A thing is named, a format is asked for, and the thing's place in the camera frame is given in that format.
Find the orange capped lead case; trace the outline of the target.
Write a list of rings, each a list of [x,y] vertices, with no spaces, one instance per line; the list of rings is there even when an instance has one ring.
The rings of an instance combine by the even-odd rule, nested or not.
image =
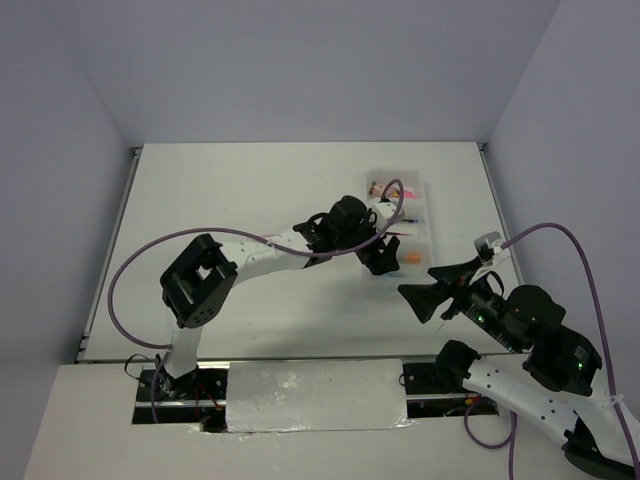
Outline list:
[[[411,252],[403,257],[403,262],[407,264],[420,264],[422,262],[422,255],[419,252]]]

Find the pink capped glue bottle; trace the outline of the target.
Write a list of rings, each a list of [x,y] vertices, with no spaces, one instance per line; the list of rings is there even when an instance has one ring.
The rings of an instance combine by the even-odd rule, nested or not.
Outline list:
[[[385,193],[386,198],[399,198],[402,196],[405,199],[416,199],[418,197],[414,189],[404,186],[400,189],[397,184],[383,184],[372,182],[368,188],[368,195],[373,198],[380,198]]]

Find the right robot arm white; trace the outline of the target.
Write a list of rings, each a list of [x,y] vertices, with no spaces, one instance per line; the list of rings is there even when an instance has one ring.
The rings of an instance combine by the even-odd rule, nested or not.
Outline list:
[[[502,372],[488,356],[460,340],[447,341],[427,380],[447,393],[487,397],[536,425],[579,470],[598,479],[639,476],[639,422],[610,392],[603,353],[584,335],[564,326],[565,309],[541,287],[511,292],[492,261],[432,267],[433,283],[401,284],[397,290],[421,323],[468,318],[511,354],[523,354],[529,386]]]

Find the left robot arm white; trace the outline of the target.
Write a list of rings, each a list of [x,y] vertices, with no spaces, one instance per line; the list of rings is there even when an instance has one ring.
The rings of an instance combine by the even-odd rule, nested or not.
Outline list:
[[[346,195],[284,233],[217,242],[194,238],[161,275],[162,300],[175,317],[170,352],[158,373],[158,387],[171,399],[189,396],[198,383],[197,350],[204,326],[222,310],[233,287],[285,270],[325,263],[354,253],[371,274],[399,268],[397,237],[383,238],[402,220],[401,203],[382,198],[371,206]]]

